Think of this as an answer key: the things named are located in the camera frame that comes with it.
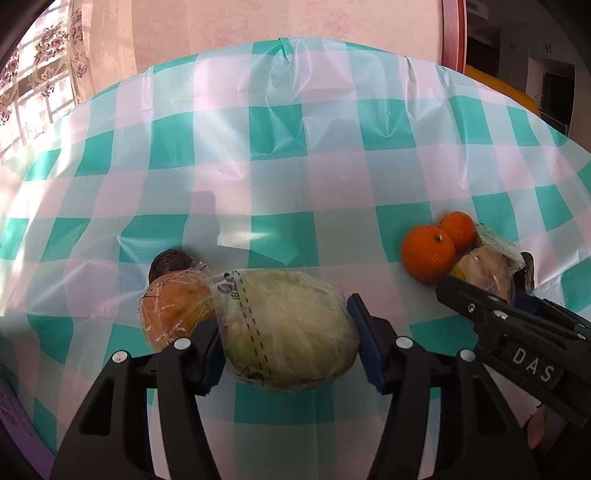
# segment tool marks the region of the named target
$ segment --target blue gripper pad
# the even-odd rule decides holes
[[[388,347],[381,338],[376,324],[376,320],[380,319],[374,319],[369,314],[363,300],[356,293],[347,299],[347,310],[353,317],[359,333],[359,357],[369,383],[381,394],[389,393],[386,392],[387,381],[383,367],[384,358],[388,355]]]

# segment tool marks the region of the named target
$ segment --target white screw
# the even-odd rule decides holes
[[[174,347],[177,350],[186,350],[191,346],[191,340],[186,337],[179,338],[178,340],[174,341]]]
[[[118,352],[113,353],[112,359],[116,364],[122,364],[127,360],[127,352],[119,350]]]
[[[495,310],[493,313],[496,316],[498,316],[500,319],[503,319],[503,320],[506,320],[507,318],[509,318],[509,316],[505,312],[502,312],[500,310]]]
[[[408,350],[413,346],[413,341],[408,337],[398,337],[396,339],[396,346]]]
[[[476,355],[472,350],[464,349],[460,352],[460,358],[466,362],[473,362],[476,359]]]

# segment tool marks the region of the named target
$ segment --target table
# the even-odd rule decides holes
[[[410,228],[453,210],[531,252],[536,293],[591,319],[589,160],[458,72],[342,41],[280,38],[151,67],[0,167],[1,371],[56,451],[106,360],[150,352],[138,301],[172,247],[214,273],[307,271],[455,353],[474,344],[471,325],[399,256]],[[502,389],[524,421],[533,400]],[[366,475],[388,402],[357,362],[289,395],[225,375],[199,407],[223,478],[341,480]],[[437,408],[434,392],[423,473]]]

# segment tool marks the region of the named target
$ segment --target black vegetable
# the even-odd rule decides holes
[[[534,257],[529,252],[521,252],[525,267],[513,275],[515,288],[530,295],[535,288],[534,285]]]
[[[152,283],[156,278],[161,277],[165,273],[186,270],[196,266],[197,264],[185,252],[170,248],[156,255],[156,258],[152,261],[152,265],[150,265],[148,281]]]

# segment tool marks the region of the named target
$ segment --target purple object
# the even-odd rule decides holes
[[[54,455],[39,437],[14,395],[8,381],[0,375],[0,421],[27,462],[48,480]]]

